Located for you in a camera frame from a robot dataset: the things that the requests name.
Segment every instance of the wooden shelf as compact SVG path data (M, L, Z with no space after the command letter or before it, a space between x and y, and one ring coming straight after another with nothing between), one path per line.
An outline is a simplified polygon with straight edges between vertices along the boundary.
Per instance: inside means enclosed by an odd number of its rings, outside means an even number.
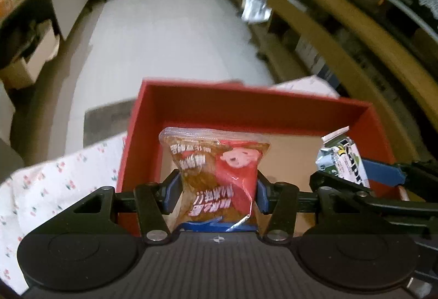
M438 84L421 64L378 23L348 0L313 1L349 28L379 57L438 130ZM342 77L339 79L344 84L345 80Z
M254 24L250 28L260 44L260 53L266 54L281 82L310 75L295 53L289 52L275 34L267 33L266 26Z
M350 96L374 104L397 160L410 162L419 159L414 144L391 105L330 33L287 0L268 0L268 4L320 52Z

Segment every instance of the cardboard bottom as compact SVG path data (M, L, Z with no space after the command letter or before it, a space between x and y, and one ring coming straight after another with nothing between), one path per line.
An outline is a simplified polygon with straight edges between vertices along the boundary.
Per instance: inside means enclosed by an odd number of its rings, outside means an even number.
M271 147L263 157L258 168L271 182L284 181L295 184L302 192L311 192L310 176L317 170L315 160L323 142L318 136L265 135ZM176 166L168 152L163 152L160 181L163 181ZM172 231L180 211L181 198L174 212L163 216ZM262 215L255 211L260 233L264 233L271 215ZM298 213L295 222L295 235L302 235L315 225L315 216L311 213Z

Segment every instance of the metal screw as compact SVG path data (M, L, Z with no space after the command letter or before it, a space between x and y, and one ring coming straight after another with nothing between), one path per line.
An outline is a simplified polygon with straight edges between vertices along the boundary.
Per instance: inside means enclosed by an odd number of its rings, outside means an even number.
M151 241L162 241L166 239L167 232L163 230L152 230L146 234L146 237Z
M266 237L272 241L284 241L287 240L289 237L289 234L283 230L271 230L268 232Z

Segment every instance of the cardboard box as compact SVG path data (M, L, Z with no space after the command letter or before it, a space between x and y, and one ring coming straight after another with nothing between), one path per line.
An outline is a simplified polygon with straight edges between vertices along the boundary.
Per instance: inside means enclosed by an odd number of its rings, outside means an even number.
M350 126L348 135L363 157L390 164L395 161L378 116L367 102L241 84L144 81L131 114L118 192L163 181L174 168L170 154L158 140L167 126L265 133L271 148L258 168L271 182L286 181L301 191L310 191L309 177L316 171L321 136L344 126ZM377 196L392 196L393 188L372 179L370 185ZM169 228L178 206L166 218ZM269 215L256 216L263 232ZM120 213L118 223L138 233L135 214ZM305 232L313 223L312 214L298 214L295 233Z
M53 32L52 22L48 19L37 26L41 40L28 60L18 58L0 70L0 79L6 89L23 89L33 85L44 63L56 57L59 36Z
M0 138L10 146L9 135L15 107L7 95L3 83L0 81Z

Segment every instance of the cartoon character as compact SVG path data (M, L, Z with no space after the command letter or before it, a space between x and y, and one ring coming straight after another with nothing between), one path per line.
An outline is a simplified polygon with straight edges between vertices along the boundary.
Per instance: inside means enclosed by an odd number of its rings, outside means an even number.
M233 148L231 151L224 152L220 159L225 160L233 168L243 168L251 162L257 162L259 156L257 149Z
M242 214L249 214L257 186L257 149L236 147L216 159L215 176L222 186L231 185L231 202Z

